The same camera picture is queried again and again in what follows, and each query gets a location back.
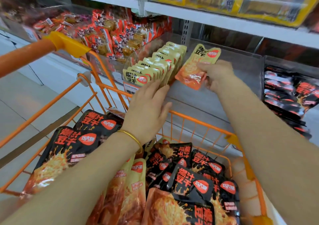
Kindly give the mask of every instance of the bracelet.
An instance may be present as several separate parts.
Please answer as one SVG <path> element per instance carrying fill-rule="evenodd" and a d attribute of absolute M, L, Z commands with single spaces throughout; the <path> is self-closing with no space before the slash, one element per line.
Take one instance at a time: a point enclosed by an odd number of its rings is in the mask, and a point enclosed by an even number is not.
<path fill-rule="evenodd" d="M 121 132 L 121 133 L 127 134 L 127 135 L 130 136 L 132 139 L 134 139 L 136 143 L 138 143 L 138 146 L 140 147 L 140 149 L 137 151 L 137 154 L 141 154 L 141 153 L 143 152 L 143 147 L 142 147 L 141 143 L 138 141 L 137 138 L 135 138 L 135 136 L 134 136 L 133 134 L 131 134 L 131 133 L 125 131 L 125 130 L 121 130 L 121 129 L 118 130 L 117 132 Z"/>

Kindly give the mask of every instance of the orange shopping cart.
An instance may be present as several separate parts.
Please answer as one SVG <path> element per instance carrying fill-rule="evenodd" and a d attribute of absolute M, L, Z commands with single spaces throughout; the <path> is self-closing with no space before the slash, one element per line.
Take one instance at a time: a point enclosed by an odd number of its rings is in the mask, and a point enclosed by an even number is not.
<path fill-rule="evenodd" d="M 45 38 L 38 42 L 34 42 L 28 46 L 25 46 L 18 50 L 14 50 L 2 56 L 0 58 L 0 77 L 3 77 L 19 69 L 20 67 L 27 65 L 28 63 L 59 49 L 67 51 L 75 58 L 82 58 L 81 56 L 84 56 L 87 52 L 95 55 L 97 59 L 99 58 L 94 52 L 90 51 L 90 48 L 64 36 L 61 33 L 52 32 L 48 38 Z M 87 88 L 92 91 L 92 95 L 63 125 L 68 125 L 70 122 L 75 123 L 77 121 L 75 120 L 77 115 L 79 113 L 84 113 L 84 111 L 86 111 L 87 109 L 97 109 L 100 112 L 106 113 L 106 108 L 102 105 L 102 102 L 100 100 L 101 97 L 98 97 L 98 92 L 96 92 L 90 84 L 90 75 L 94 76 L 95 82 L 102 92 L 102 98 L 106 100 L 109 107 L 117 107 L 112 95 L 110 94 L 110 91 L 113 91 L 113 93 L 116 93 L 116 95 L 120 99 L 124 110 L 128 109 L 128 100 L 132 97 L 132 95 L 117 89 L 103 62 L 100 61 L 101 66 L 110 79 L 113 87 L 107 86 L 106 84 L 102 83 L 95 67 L 88 60 L 83 59 L 83 61 L 91 66 L 91 73 L 89 73 L 89 75 L 78 74 L 78 79 L 71 86 L 69 86 L 65 91 L 63 91 L 41 110 L 39 110 L 36 114 L 34 114 L 30 119 L 20 125 L 14 132 L 3 139 L 0 142 L 0 149 L 5 145 L 10 145 L 8 144 L 10 140 L 17 136 L 22 130 L 24 130 L 29 124 L 36 120 L 51 106 L 53 106 L 65 94 L 67 94 L 75 86 L 81 83 L 87 86 Z M 181 126 L 176 125 L 174 121 L 176 119 L 179 120 Z M 188 127 L 190 126 L 189 124 L 191 124 L 193 130 L 189 130 L 189 128 L 185 129 L 185 123 L 188 124 Z M 205 134 L 200 135 L 197 132 L 198 129 L 205 129 Z M 208 139 L 206 139 L 206 136 L 211 132 L 218 134 L 217 139 L 214 141 L 209 141 Z M 233 145 L 236 146 L 238 150 L 242 150 L 235 134 L 202 122 L 195 117 L 190 117 L 171 110 L 164 126 L 161 128 L 155 138 L 156 140 L 159 140 L 162 137 L 165 137 L 172 141 L 176 141 L 178 143 L 192 142 L 193 148 L 207 153 L 207 155 L 215 158 L 217 161 L 226 166 L 226 176 L 234 179 L 239 186 L 242 224 L 274 224 L 272 206 L 269 203 L 268 199 L 265 197 L 258 180 L 256 179 L 247 159 L 245 158 L 245 154 L 241 152 L 237 152 L 237 154 L 228 152 Z M 217 149 L 217 142 L 221 139 L 226 139 L 228 144 L 222 149 L 220 149 L 220 147 Z M 2 187 L 0 187 L 0 193 L 5 193 L 13 196 L 21 195 L 21 191 L 10 190 L 10 185 L 22 173 L 31 175 L 30 172 L 26 171 L 26 167 L 28 167 L 35 158 L 40 156 L 41 152 L 46 148 L 48 142 L 46 142 L 33 156 L 31 156 L 30 159 L 19 169 L 19 171 L 12 178 L 10 178 Z"/>

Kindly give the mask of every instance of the orange cart handle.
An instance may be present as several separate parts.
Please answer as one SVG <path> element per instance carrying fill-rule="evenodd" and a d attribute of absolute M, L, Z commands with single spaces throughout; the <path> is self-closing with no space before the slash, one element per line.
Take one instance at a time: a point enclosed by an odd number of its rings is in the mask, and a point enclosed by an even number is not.
<path fill-rule="evenodd" d="M 0 78 L 55 51 L 50 39 L 42 39 L 0 57 Z"/>

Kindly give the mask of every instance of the tile floor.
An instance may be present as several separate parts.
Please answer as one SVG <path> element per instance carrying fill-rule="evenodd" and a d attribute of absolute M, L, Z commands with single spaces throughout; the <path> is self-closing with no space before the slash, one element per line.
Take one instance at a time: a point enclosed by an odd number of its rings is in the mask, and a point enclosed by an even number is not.
<path fill-rule="evenodd" d="M 13 132 L 19 125 L 34 115 L 50 102 L 57 93 L 46 86 L 14 72 L 0 79 L 0 140 Z M 60 99 L 55 105 L 26 127 L 20 134 L 0 149 L 0 158 L 26 142 L 45 127 L 72 110 L 76 105 L 66 98 Z M 44 137 L 13 161 L 0 169 L 0 187 L 3 186 L 31 157 L 44 145 L 49 137 Z M 26 171 L 32 172 L 38 157 L 30 163 Z M 29 175 L 22 173 L 10 186 L 13 191 L 22 191 Z M 9 197 L 0 194 L 0 200 Z"/>

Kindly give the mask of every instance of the red logo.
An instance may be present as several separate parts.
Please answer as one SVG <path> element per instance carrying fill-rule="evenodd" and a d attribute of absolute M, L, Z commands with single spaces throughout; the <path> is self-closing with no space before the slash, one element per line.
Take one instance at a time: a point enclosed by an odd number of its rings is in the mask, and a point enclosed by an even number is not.
<path fill-rule="evenodd" d="M 82 136 L 79 138 L 79 141 L 80 141 L 82 144 L 91 145 L 91 144 L 94 143 L 95 139 L 96 139 L 96 134 L 89 133 L 89 134 L 84 134 L 84 135 L 82 135 Z"/>
<path fill-rule="evenodd" d="M 137 79 L 140 83 L 142 83 L 142 84 L 146 84 L 147 83 L 147 77 L 145 77 L 145 76 L 140 76 L 140 77 L 138 77 L 138 79 Z"/>
<path fill-rule="evenodd" d="M 159 166 L 160 166 L 159 169 L 160 169 L 161 171 L 163 171 L 163 170 L 165 170 L 166 167 L 168 166 L 168 163 L 160 163 Z"/>
<path fill-rule="evenodd" d="M 203 180 L 197 180 L 193 182 L 194 186 L 197 188 L 198 191 L 205 194 L 208 191 L 208 183 Z"/>
<path fill-rule="evenodd" d="M 163 144 L 170 144 L 170 142 L 166 139 L 163 139 Z"/>
<path fill-rule="evenodd" d="M 216 163 L 208 163 L 208 164 L 213 169 L 213 171 L 215 171 L 217 174 L 221 172 L 221 166 L 219 164 L 216 164 Z"/>
<path fill-rule="evenodd" d="M 219 50 L 213 50 L 213 51 L 210 51 L 207 55 L 211 58 L 214 58 L 217 56 Z"/>
<path fill-rule="evenodd" d="M 186 167 L 186 160 L 184 160 L 184 158 L 181 158 L 180 161 L 178 162 L 180 165 Z"/>
<path fill-rule="evenodd" d="M 111 130 L 115 127 L 116 122 L 112 119 L 108 119 L 101 121 L 101 124 L 104 126 L 104 128 Z"/>
<path fill-rule="evenodd" d="M 168 180 L 171 178 L 172 173 L 170 172 L 165 172 L 164 175 L 162 175 L 162 178 L 165 182 L 168 182 Z"/>
<path fill-rule="evenodd" d="M 143 171 L 143 162 L 142 161 L 138 161 L 135 164 L 132 165 L 132 171 L 138 172 L 138 173 L 142 173 Z"/>
<path fill-rule="evenodd" d="M 220 185 L 225 191 L 228 191 L 231 194 L 236 194 L 236 187 L 235 184 L 231 181 L 225 181 Z"/>

